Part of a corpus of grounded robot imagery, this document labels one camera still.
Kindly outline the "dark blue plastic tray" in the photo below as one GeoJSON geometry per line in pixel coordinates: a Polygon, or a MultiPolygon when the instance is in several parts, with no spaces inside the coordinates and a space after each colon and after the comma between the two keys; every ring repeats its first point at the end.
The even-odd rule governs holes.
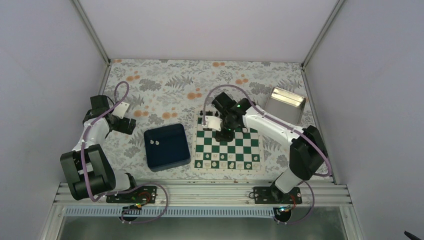
{"type": "Polygon", "coordinates": [[[188,140],[182,124],[149,129],[144,132],[143,137],[146,163],[152,172],[177,168],[191,162],[188,140]]]}

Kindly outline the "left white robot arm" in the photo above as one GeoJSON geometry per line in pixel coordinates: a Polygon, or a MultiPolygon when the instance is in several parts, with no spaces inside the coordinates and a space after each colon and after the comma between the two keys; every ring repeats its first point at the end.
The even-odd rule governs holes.
{"type": "Polygon", "coordinates": [[[60,164],[65,175],[70,193],[75,200],[89,198],[87,188],[93,196],[119,192],[124,201],[131,203],[139,197],[139,188],[130,173],[114,171],[102,145],[107,136],[113,132],[131,135],[136,127],[136,120],[124,117],[121,113],[109,112],[110,98],[96,95],[90,98],[91,109],[83,119],[83,133],[77,145],[60,157],[60,164]]]}

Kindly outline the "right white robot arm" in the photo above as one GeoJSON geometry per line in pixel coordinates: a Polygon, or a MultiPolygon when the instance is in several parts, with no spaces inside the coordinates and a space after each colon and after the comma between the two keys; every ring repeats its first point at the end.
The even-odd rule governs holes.
{"type": "Polygon", "coordinates": [[[218,115],[202,117],[205,129],[216,131],[215,138],[219,142],[230,142],[236,129],[254,129],[280,144],[289,147],[289,165],[270,185],[272,200],[284,203],[290,197],[290,191],[317,175],[322,164],[327,167],[329,176],[332,168],[329,163],[327,149],[319,130],[310,125],[306,128],[285,122],[264,111],[245,97],[236,102],[222,92],[212,100],[212,106],[218,115]]]}

